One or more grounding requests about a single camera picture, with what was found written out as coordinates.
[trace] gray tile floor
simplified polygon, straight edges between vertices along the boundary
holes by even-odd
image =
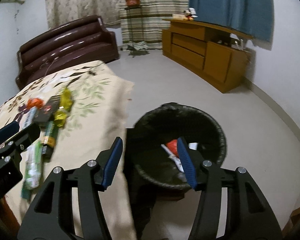
[[[108,66],[135,83],[127,127],[168,102],[194,106],[212,115],[227,138],[223,167],[247,168],[284,227],[291,211],[300,206],[300,143],[263,101],[244,87],[222,94],[159,50],[135,58],[122,52],[120,60]],[[157,202],[143,239],[187,239],[199,196],[191,190],[181,201]],[[224,231],[225,214],[222,209],[218,236]]]

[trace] flower pot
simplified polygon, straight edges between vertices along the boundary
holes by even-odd
[[[140,5],[140,0],[125,0],[128,7]]]

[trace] blue curtain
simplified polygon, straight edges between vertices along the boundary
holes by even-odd
[[[273,0],[189,0],[196,21],[209,22],[270,41],[273,29]]]

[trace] silver bolt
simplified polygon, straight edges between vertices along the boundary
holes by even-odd
[[[93,167],[97,164],[97,162],[95,160],[92,160],[92,161],[88,161],[88,166],[89,167]]]
[[[211,161],[205,160],[203,161],[203,165],[206,167],[210,167],[212,165]]]
[[[61,172],[61,167],[55,167],[55,168],[53,169],[53,173],[58,174],[58,173],[60,173],[60,172]]]
[[[238,171],[239,171],[240,173],[242,173],[242,174],[244,174],[244,173],[247,172],[247,170],[246,170],[244,167],[239,167],[239,168],[238,168]]]

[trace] beige tablecloth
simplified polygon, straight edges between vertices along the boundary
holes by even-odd
[[[26,86],[0,107],[0,128],[13,120],[22,125],[26,118],[25,104],[29,98],[40,97],[47,101],[59,94],[66,85],[73,93],[74,105],[66,127],[59,132],[52,159],[44,165],[44,178],[56,166],[68,170],[95,159],[100,151],[109,149],[116,136],[125,141],[126,106],[133,83],[115,76],[101,61],[77,65]],[[21,155],[20,170],[24,174],[25,152]],[[106,192],[100,193],[100,199],[112,238],[131,240],[136,236],[122,173],[122,160],[123,157],[112,185]],[[7,194],[7,202],[19,222],[28,208],[27,202],[20,196],[21,187],[22,181]],[[76,234],[82,236],[77,197],[74,191],[75,229]]]

